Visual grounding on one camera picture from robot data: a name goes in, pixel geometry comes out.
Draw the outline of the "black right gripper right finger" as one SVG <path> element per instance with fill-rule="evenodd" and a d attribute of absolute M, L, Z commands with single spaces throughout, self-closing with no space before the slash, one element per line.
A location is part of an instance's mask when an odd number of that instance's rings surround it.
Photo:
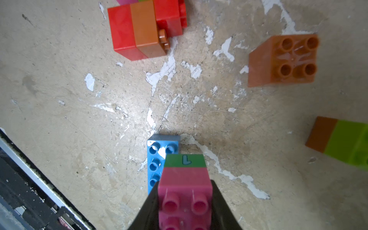
<path fill-rule="evenodd" d="M 212 215 L 211 230 L 242 230 L 237 219 L 234 217 L 223 195 L 214 180 L 211 180 L 213 187 L 212 194 Z"/>

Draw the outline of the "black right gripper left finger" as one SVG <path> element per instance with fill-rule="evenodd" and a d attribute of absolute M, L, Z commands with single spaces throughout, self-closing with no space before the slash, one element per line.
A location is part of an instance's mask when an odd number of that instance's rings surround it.
<path fill-rule="evenodd" d="M 146 198 L 128 230 L 159 230 L 158 182 Z"/>

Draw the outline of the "red long lego brick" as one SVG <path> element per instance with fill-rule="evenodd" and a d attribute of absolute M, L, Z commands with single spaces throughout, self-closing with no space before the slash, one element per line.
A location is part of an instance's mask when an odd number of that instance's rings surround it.
<path fill-rule="evenodd" d="M 185 0 L 154 0 L 156 23 L 167 37 L 180 36 L 187 27 Z"/>

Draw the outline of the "lime green lego brick front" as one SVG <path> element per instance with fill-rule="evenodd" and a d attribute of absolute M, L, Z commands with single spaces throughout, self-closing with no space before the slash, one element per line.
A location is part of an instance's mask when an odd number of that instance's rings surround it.
<path fill-rule="evenodd" d="M 362 170 L 368 170 L 368 125 L 339 120 L 324 154 Z"/>

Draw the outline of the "dark green lego brick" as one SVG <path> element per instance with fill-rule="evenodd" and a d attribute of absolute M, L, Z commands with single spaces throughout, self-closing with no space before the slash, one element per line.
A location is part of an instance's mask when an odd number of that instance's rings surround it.
<path fill-rule="evenodd" d="M 207 165 L 202 154 L 169 154 L 164 163 L 166 167 L 206 168 Z"/>

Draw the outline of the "magenta lego brick front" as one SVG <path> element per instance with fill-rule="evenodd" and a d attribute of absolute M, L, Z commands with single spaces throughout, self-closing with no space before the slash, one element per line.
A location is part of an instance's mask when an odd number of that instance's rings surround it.
<path fill-rule="evenodd" d="M 158 184 L 159 229 L 209 230 L 212 195 L 207 168 L 164 168 Z"/>

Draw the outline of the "red square lego brick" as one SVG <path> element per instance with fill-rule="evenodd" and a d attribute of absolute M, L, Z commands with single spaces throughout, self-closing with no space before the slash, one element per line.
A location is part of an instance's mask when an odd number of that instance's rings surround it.
<path fill-rule="evenodd" d="M 130 61 L 147 59 L 136 46 L 130 5 L 108 8 L 113 48 Z"/>

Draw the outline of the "light blue long lego brick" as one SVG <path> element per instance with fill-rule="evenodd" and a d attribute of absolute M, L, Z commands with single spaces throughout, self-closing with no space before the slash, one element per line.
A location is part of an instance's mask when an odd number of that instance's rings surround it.
<path fill-rule="evenodd" d="M 166 156 L 179 153 L 179 142 L 179 135 L 153 134 L 147 140 L 148 193 L 161 179 Z"/>

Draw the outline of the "brown lego brick front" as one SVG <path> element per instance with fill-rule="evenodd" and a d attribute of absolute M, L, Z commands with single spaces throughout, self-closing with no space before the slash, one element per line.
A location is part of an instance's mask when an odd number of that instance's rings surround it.
<path fill-rule="evenodd" d="M 305 146 L 324 153 L 338 119 L 317 116 Z"/>

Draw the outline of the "magenta lego brick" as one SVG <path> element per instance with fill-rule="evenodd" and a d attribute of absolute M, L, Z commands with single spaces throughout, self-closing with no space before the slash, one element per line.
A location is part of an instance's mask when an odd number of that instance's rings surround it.
<path fill-rule="evenodd" d="M 164 168 L 158 184 L 159 229 L 209 230 L 212 195 L 207 168 Z"/>
<path fill-rule="evenodd" d="M 128 5 L 139 2 L 139 0 L 117 0 L 119 5 Z"/>

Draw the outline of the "brown lego brick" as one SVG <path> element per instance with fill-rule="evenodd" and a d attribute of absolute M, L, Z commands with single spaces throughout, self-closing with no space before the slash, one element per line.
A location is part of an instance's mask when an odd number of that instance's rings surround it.
<path fill-rule="evenodd" d="M 338 119 L 317 116 L 305 146 L 324 153 Z"/>
<path fill-rule="evenodd" d="M 248 87 L 314 82 L 317 34 L 275 35 L 249 54 Z"/>
<path fill-rule="evenodd" d="M 166 55 L 164 43 L 160 41 L 153 1 L 130 5 L 136 47 L 148 58 Z"/>

